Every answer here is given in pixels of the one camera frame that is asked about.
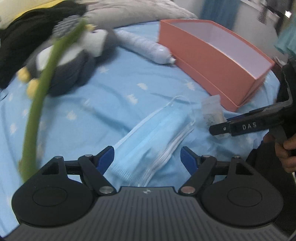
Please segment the human hand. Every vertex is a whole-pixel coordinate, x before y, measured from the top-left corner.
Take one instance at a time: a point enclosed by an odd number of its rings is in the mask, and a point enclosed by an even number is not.
[[[263,138],[265,143],[275,140],[273,135],[267,133]],[[292,173],[296,171],[296,156],[289,156],[289,151],[296,149],[296,134],[284,142],[282,147],[279,143],[275,143],[276,156],[281,161],[286,172]]]

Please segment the white elastic strap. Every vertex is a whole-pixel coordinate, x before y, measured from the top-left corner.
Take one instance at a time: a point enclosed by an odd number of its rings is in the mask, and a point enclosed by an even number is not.
[[[155,112],[151,113],[145,119],[143,119],[139,124],[137,124],[124,138],[122,138],[119,142],[117,142],[113,148],[116,150],[122,143],[126,141],[132,134],[134,134],[143,124],[145,124],[149,119],[151,119],[154,115],[160,112],[163,108],[156,110]]]
[[[189,102],[189,104],[190,104],[190,108],[191,108],[191,113],[192,113],[192,116],[191,116],[192,124],[194,124],[195,121],[196,121],[195,112],[194,112],[194,109],[193,109],[193,107],[192,107],[193,105],[192,105],[190,99],[188,99],[187,97],[185,97],[185,96],[183,96],[183,95],[175,96],[174,98],[172,98],[172,100],[171,100],[169,103],[167,103],[166,106],[168,106],[168,105],[173,106],[172,103],[174,102],[174,100],[175,100],[175,99],[179,99],[179,98],[184,98],[187,102]]]

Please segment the yellow fabric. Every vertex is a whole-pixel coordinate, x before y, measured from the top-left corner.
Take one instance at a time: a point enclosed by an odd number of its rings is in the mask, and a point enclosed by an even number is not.
[[[54,1],[52,1],[52,2],[48,2],[48,3],[42,4],[42,5],[40,5],[40,6],[37,6],[37,7],[31,8],[31,9],[29,9],[28,11],[33,10],[33,9],[37,9],[37,8],[50,8],[50,7],[53,7],[54,5],[57,5],[58,3],[62,2],[62,1],[63,1],[63,0],[54,0]],[[23,15],[25,12],[22,12],[22,13],[16,15],[14,19],[20,17],[20,16]]]

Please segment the ribbed black surface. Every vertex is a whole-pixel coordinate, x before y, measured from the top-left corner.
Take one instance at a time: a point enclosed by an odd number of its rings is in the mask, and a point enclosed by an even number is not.
[[[194,198],[172,188],[122,188],[100,198],[79,221],[60,228],[21,225],[7,241],[287,240],[273,225],[237,229],[213,220]]]

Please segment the orange box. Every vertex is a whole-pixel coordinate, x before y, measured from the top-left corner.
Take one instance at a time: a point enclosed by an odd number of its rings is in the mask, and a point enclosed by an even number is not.
[[[254,45],[208,20],[162,20],[159,43],[209,94],[219,94],[229,111],[248,102],[274,65]]]

